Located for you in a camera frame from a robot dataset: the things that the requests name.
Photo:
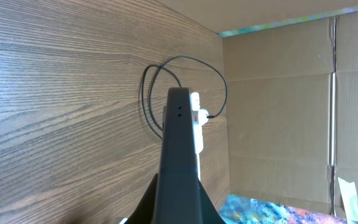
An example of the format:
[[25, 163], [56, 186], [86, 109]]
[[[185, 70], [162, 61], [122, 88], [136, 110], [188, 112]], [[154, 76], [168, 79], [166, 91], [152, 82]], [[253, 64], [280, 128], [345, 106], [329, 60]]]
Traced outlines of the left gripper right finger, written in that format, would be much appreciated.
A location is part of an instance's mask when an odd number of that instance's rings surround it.
[[203, 224], [226, 224], [219, 216], [219, 213], [215, 209], [200, 181], [198, 181], [198, 189], [200, 192], [201, 216]]

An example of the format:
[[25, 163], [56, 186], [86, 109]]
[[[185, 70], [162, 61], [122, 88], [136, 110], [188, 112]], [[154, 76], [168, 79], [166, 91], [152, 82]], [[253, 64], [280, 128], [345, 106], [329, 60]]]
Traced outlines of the smartphone with blue screen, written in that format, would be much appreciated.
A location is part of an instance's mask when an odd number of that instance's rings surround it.
[[190, 92], [168, 90], [154, 223], [201, 223]]

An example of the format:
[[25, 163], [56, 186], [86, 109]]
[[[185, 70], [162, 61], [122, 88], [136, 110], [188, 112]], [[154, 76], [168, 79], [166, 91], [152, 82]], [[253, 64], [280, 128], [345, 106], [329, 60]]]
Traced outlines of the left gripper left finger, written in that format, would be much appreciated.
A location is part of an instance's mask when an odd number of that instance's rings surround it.
[[125, 224], [151, 224], [154, 215], [155, 196], [157, 191], [158, 174], [155, 174], [138, 206], [132, 212]]

